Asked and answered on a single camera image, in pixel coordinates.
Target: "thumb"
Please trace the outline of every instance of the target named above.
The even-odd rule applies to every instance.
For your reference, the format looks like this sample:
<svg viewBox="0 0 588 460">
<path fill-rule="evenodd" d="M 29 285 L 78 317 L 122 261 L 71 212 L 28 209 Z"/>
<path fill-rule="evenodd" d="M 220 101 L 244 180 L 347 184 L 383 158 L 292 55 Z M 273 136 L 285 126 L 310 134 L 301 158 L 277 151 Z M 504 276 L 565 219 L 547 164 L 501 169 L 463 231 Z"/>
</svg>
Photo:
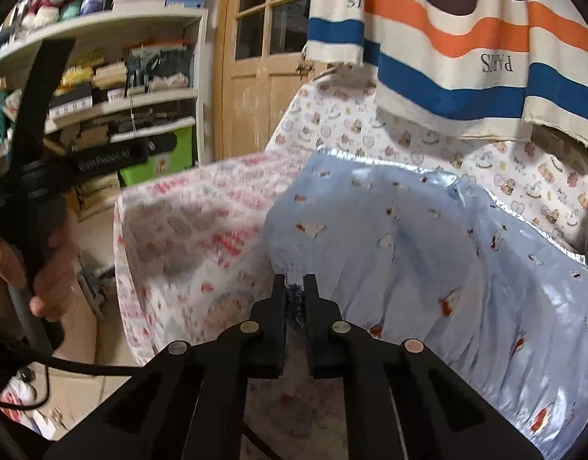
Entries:
<svg viewBox="0 0 588 460">
<path fill-rule="evenodd" d="M 25 272 L 13 249 L 0 238 L 0 277 L 7 284 L 22 289 L 26 285 Z"/>
</svg>

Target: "shelf panel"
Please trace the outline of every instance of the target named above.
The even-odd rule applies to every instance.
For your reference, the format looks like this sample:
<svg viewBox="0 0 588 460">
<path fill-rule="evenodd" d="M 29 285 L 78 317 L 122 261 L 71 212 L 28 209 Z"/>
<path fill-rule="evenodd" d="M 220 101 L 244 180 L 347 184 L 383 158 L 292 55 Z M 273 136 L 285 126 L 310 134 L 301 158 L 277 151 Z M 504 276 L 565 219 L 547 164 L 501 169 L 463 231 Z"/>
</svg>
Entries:
<svg viewBox="0 0 588 460">
<path fill-rule="evenodd" d="M 102 102 L 89 109 L 80 110 L 56 119 L 55 121 L 47 121 L 45 123 L 45 134 L 53 133 L 63 127 L 66 127 L 76 122 L 87 121 L 88 119 L 98 118 L 100 116 L 107 116 L 116 112 L 121 112 L 130 109 L 130 101 L 132 107 L 143 107 L 145 105 L 162 104 L 164 102 L 173 102 L 175 100 L 188 100 L 198 97 L 198 90 L 194 88 L 180 88 L 176 90 L 164 90 L 154 93 L 145 93 L 142 95 L 134 95 L 133 97 L 125 97 L 124 99 L 117 99 L 113 102 Z"/>
<path fill-rule="evenodd" d="M 56 22 L 17 39 L 0 50 L 0 77 L 14 74 L 20 68 L 28 68 L 41 41 L 48 38 L 77 38 L 71 60 L 95 49 L 105 41 L 116 41 L 120 46 L 134 45 L 148 36 L 159 37 L 161 32 L 183 29 L 200 21 L 203 9 L 167 7 L 155 10 L 130 12 L 129 9 L 109 10 L 69 21 Z"/>
</svg>

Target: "striped cloth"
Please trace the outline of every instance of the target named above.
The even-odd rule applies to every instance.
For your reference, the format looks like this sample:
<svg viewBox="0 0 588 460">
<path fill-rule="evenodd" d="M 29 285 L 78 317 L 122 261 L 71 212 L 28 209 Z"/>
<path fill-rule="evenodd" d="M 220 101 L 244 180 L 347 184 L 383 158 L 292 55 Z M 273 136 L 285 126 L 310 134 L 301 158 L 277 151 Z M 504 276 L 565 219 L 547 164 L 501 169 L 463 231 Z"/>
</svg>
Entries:
<svg viewBox="0 0 588 460">
<path fill-rule="evenodd" d="M 311 0 L 307 58 L 370 64 L 393 115 L 461 138 L 588 146 L 588 26 L 570 0 Z"/>
</svg>

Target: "door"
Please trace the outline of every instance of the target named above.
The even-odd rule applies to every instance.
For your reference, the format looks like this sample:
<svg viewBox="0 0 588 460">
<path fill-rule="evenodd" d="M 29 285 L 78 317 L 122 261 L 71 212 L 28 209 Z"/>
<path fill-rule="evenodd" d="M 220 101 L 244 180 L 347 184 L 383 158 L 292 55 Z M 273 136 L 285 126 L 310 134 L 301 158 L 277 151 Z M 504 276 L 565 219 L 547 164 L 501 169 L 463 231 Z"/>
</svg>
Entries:
<svg viewBox="0 0 588 460">
<path fill-rule="evenodd" d="M 264 150 L 301 84 L 318 69 L 325 69 L 301 57 L 307 42 L 309 3 L 228 0 L 221 22 L 224 49 L 218 157 L 220 153 L 228 158 Z"/>
</svg>

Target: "human hand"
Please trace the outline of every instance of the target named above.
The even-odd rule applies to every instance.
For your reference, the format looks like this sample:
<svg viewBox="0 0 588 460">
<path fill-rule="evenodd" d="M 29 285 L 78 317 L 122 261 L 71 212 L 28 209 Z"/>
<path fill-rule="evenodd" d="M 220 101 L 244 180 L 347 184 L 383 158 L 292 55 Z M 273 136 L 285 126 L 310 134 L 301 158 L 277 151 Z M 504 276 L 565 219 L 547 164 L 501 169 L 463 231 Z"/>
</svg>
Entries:
<svg viewBox="0 0 588 460">
<path fill-rule="evenodd" d="M 73 301 L 72 286 L 76 282 L 73 262 L 77 257 L 75 225 L 76 218 L 69 212 L 65 224 L 51 234 L 49 246 L 53 253 L 32 285 L 34 296 L 29 302 L 30 311 L 48 321 L 62 318 Z M 8 328 L 17 325 L 17 319 L 8 302 L 5 282 L 20 289 L 27 284 L 19 259 L 13 249 L 0 238 L 0 326 Z"/>
</svg>

